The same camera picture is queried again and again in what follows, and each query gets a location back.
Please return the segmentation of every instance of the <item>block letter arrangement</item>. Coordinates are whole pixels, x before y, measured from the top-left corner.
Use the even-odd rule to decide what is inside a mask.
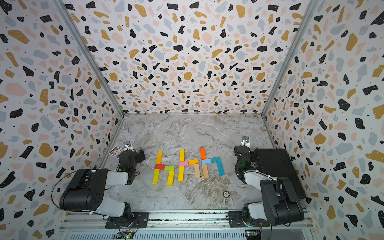
[[[223,168],[223,164],[221,162],[220,157],[213,157],[213,158],[207,159],[207,157],[205,156],[205,149],[203,147],[200,148],[200,153],[201,153],[201,159],[202,159],[201,163],[202,163],[202,166],[203,166],[204,178],[209,178],[207,164],[211,164],[211,163],[216,163],[217,164],[217,170],[218,170],[218,174],[220,176],[224,175],[224,168]]]
[[[157,152],[155,173],[153,174],[152,184],[158,184],[159,183],[160,170],[164,170],[164,171],[169,171],[167,186],[172,186],[173,185],[173,176],[175,175],[175,166],[166,166],[165,164],[161,164],[162,155],[163,155],[162,151]]]
[[[199,168],[199,161],[197,159],[185,161],[185,151],[184,149],[180,150],[180,161],[179,161],[179,177],[178,181],[183,182],[184,181],[184,168],[194,165],[195,167],[195,178],[200,178],[200,168]]]

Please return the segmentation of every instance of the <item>side wall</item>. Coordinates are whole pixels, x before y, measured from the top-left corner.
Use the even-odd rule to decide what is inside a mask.
[[[119,119],[51,2],[0,11],[0,238],[54,238],[53,184],[101,163]]]
[[[125,112],[258,113],[309,0],[64,2]]]
[[[382,1],[320,1],[267,111],[319,239],[384,239]]]

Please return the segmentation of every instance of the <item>mounting plate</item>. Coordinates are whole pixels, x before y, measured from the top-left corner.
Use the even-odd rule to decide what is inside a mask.
[[[249,227],[244,223],[243,214],[241,211],[229,211],[228,212],[229,227]],[[257,222],[255,226],[252,227],[269,227],[270,224],[266,220],[261,219],[261,223]]]
[[[135,230],[137,228],[137,225],[139,225],[139,228],[147,228],[149,212],[133,212],[133,215],[134,218],[137,219],[139,222],[137,223],[137,221],[134,221],[131,229]],[[105,228],[116,229],[118,227],[116,226],[115,222],[107,221],[105,224]]]

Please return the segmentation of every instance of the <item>red wooden block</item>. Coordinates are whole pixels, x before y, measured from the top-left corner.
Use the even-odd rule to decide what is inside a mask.
[[[164,170],[165,167],[166,167],[165,164],[156,164],[156,165],[155,165],[155,169]]]

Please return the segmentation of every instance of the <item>vent grille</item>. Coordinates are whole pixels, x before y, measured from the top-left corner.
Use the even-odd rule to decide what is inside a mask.
[[[76,240],[76,239],[99,239],[99,240],[107,240],[107,239],[119,239],[120,234],[116,234],[116,232],[71,232],[68,236],[68,240]]]
[[[119,239],[117,232],[71,232],[68,240],[77,239]],[[173,240],[245,240],[245,231],[241,230],[194,230],[194,231],[139,231],[134,235],[134,239],[173,239]]]
[[[244,240],[245,231],[216,230],[216,231],[172,231],[170,232],[138,232],[134,239],[210,239],[210,240]]]

